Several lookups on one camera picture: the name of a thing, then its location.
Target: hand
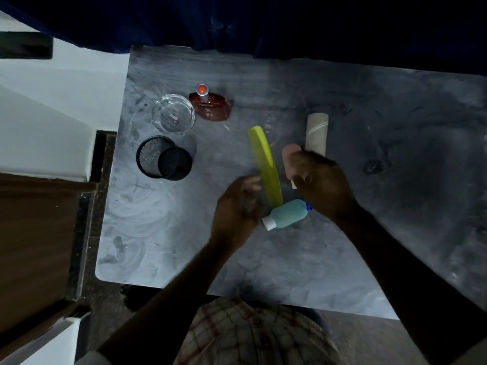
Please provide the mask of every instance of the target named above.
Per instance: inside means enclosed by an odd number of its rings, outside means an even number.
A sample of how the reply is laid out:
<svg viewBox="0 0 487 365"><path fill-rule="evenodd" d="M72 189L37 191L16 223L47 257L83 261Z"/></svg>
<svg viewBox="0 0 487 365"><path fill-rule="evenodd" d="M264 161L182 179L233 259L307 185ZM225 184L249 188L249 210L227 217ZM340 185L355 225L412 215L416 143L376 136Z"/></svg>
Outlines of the hand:
<svg viewBox="0 0 487 365"><path fill-rule="evenodd" d="M237 178L218 199L210 243L219 243L233 253L247 241L259 223L264 205L255 198L260 177Z"/></svg>
<svg viewBox="0 0 487 365"><path fill-rule="evenodd" d="M358 205L336 162L308 151L292 153L289 158L299 174L293 177L298 192L319 213L336 223Z"/></svg>

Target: left hand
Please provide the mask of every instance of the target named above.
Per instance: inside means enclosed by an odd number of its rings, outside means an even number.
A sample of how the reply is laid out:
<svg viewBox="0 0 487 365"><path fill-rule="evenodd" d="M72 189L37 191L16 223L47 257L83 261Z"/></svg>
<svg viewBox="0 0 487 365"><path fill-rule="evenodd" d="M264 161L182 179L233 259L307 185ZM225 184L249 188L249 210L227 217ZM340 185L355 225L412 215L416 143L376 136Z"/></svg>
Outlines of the left hand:
<svg viewBox="0 0 487 365"><path fill-rule="evenodd" d="M260 190L260 177L237 178L218 199L210 243L229 248L233 253L247 241L259 223L264 210L262 202L255 198Z"/></svg>

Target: yellow comb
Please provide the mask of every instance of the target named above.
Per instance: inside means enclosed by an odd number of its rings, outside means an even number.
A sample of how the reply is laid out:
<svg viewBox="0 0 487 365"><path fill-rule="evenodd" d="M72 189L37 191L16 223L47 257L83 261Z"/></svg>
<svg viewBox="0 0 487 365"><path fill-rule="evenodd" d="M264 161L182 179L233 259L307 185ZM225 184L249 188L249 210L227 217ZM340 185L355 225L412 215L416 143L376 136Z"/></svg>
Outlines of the yellow comb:
<svg viewBox="0 0 487 365"><path fill-rule="evenodd" d="M255 162L260 169L260 177L264 184L265 194L272 208L275 209L283 204L283 193L281 191L281 182L279 181L271 147L269 146L264 131L258 125L248 130L248 137Z"/></svg>

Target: person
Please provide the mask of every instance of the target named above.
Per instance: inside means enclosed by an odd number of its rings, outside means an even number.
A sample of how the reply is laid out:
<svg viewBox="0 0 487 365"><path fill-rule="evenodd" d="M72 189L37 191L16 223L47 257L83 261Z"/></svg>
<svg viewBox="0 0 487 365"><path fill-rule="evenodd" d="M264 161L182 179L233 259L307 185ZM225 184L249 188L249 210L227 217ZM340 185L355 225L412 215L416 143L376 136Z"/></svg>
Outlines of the person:
<svg viewBox="0 0 487 365"><path fill-rule="evenodd" d="M291 164L299 174L298 191L350 239L425 358L438 365L487 363L486 313L365 211L336 163L302 151L292 155ZM224 297L200 307L219 270L259 222L263 208L254 197L259 187L259 177L234 181L217 202L207 245L78 363L342 363L326 328L291 307Z"/></svg>

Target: dark blue curtain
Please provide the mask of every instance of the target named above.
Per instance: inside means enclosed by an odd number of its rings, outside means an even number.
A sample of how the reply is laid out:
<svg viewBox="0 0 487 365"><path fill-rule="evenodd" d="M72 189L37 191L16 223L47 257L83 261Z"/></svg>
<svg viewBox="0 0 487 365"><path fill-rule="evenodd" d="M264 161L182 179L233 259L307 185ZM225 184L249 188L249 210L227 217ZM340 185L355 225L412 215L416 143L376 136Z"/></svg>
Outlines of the dark blue curtain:
<svg viewBox="0 0 487 365"><path fill-rule="evenodd" d="M165 44L256 58L309 57L487 74L487 1L0 0L0 10L75 45Z"/></svg>

